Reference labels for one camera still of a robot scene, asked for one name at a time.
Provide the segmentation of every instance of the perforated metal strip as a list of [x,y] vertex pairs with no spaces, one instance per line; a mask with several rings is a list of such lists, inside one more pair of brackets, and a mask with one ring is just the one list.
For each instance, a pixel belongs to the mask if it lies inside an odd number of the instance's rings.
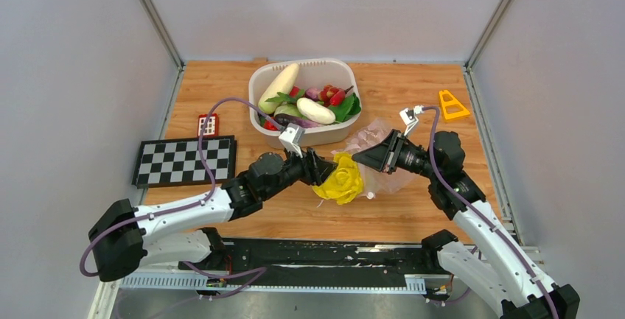
[[[236,285],[207,287],[206,277],[194,273],[133,273],[122,280],[122,289],[160,290],[210,290],[229,291]],[[423,278],[406,278],[405,287],[312,287],[312,286],[250,286],[245,291],[257,292],[324,292],[324,293],[379,293],[379,294],[425,294]]]

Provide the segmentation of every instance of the floor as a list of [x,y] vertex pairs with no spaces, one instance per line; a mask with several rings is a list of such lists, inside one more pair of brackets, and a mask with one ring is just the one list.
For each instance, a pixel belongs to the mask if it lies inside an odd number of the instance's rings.
[[[455,281],[458,294],[466,286]],[[194,291],[124,290],[111,319],[249,318],[249,319],[495,319],[475,293],[446,307],[426,304],[420,295],[242,292],[214,302],[195,300]]]
[[[250,76],[266,62],[190,62],[184,73],[166,139],[197,135],[198,116],[205,114],[224,97],[248,96]],[[418,64],[350,63],[361,94],[363,113],[353,131],[381,117],[403,130],[399,111],[414,105],[437,105],[438,91],[448,89],[467,108],[469,94],[460,66]],[[248,109],[236,102],[217,109],[220,135],[235,135],[238,140],[237,173],[246,170],[259,155],[271,150],[250,121]],[[415,144],[426,144],[433,113],[426,113],[411,136]],[[486,194],[499,214],[486,158],[473,115],[455,122],[439,123],[439,130],[459,134],[467,154],[465,170]],[[315,147],[320,155],[345,147],[344,142]],[[297,183],[251,216],[221,223],[222,236],[246,236],[284,239],[363,240],[378,242],[420,242],[443,228],[463,242],[470,239],[442,211],[427,193],[428,180],[417,178],[395,194],[378,194],[373,200],[357,198],[339,206],[331,200],[320,207],[320,198],[309,186]],[[155,188],[147,192],[145,204],[153,205],[200,194],[206,186]]]

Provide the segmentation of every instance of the wooden tabletop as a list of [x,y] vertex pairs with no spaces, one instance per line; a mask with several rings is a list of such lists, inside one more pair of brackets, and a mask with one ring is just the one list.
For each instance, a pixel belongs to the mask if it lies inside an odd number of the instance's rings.
[[[166,139],[195,137],[198,116],[206,114],[225,97],[248,97],[250,76],[266,62],[195,61],[186,66]],[[437,105],[438,91],[448,89],[471,109],[461,67],[457,65],[350,63],[363,104],[363,112],[352,132],[384,118],[394,128],[404,130],[399,111],[414,105]],[[238,140],[236,173],[247,170],[261,154],[273,150],[256,131],[243,104],[228,102],[217,109],[220,135]],[[415,144],[427,145],[433,113],[419,117],[420,126],[411,135]],[[486,158],[473,115],[455,122],[439,122],[438,130],[459,134],[467,154],[464,168],[500,214],[492,188]],[[319,155],[331,158],[330,151],[344,148],[345,142],[317,146]],[[377,194],[368,200],[359,197],[339,206],[320,198],[310,186],[296,183],[265,202],[261,211],[232,222],[211,225],[222,236],[284,239],[362,240],[375,242],[420,242],[443,228],[461,241],[470,239],[444,213],[427,193],[429,181],[417,178],[395,194]],[[147,192],[146,205],[166,203],[205,192],[207,186],[154,188]]]

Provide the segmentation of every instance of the yellow object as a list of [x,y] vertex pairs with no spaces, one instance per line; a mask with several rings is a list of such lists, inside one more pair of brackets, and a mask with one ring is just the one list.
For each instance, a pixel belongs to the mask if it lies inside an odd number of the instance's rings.
[[[451,122],[456,119],[464,118],[465,116],[470,116],[471,112],[469,109],[466,109],[462,103],[458,100],[458,98],[454,97],[447,89],[444,89],[439,92],[439,101],[441,103],[441,111],[443,112],[443,119],[446,122]],[[454,113],[450,113],[447,111],[448,108],[457,107],[460,111],[456,111]]]
[[365,183],[360,176],[358,165],[352,160],[349,153],[340,152],[334,155],[334,162],[338,163],[336,170],[320,186],[313,186],[312,190],[319,197],[336,200],[343,205],[363,192]]

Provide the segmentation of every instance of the white wall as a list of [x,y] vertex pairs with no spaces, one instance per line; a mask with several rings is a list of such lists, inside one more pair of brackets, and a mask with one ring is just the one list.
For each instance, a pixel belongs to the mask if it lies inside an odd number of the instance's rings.
[[582,297],[625,301],[623,0],[514,0],[475,70],[522,237]]
[[0,13],[0,316],[84,318],[87,231],[138,196],[133,160],[175,69],[139,0],[0,0]]
[[499,0],[153,0],[185,60],[466,60]]

